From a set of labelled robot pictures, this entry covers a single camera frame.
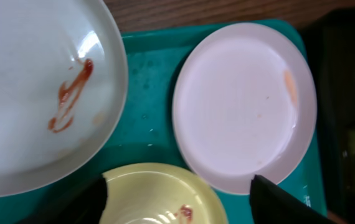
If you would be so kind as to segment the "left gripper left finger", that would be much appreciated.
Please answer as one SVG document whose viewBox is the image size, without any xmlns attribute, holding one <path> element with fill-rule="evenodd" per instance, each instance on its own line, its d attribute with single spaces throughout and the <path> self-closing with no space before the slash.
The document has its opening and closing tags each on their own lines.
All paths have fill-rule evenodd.
<svg viewBox="0 0 355 224">
<path fill-rule="evenodd" d="M 108 198 L 104 177 L 84 182 L 19 221 L 20 224 L 99 223 Z"/>
</svg>

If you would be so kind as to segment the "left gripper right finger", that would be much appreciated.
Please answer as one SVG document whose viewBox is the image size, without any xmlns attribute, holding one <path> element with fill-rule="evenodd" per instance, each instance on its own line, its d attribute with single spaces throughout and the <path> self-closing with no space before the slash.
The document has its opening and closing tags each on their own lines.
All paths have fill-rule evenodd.
<svg viewBox="0 0 355 224">
<path fill-rule="evenodd" d="M 254 224 L 333 224 L 262 175 L 255 175 L 249 197 Z"/>
</svg>

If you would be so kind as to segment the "yellow plate with ketchup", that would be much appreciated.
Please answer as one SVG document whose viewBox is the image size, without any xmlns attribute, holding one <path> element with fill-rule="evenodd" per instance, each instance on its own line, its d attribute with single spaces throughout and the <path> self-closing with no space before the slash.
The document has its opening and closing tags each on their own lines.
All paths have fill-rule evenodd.
<svg viewBox="0 0 355 224">
<path fill-rule="evenodd" d="M 178 166 L 132 164 L 103 173 L 108 197 L 100 223 L 228 224 L 217 194 Z"/>
</svg>

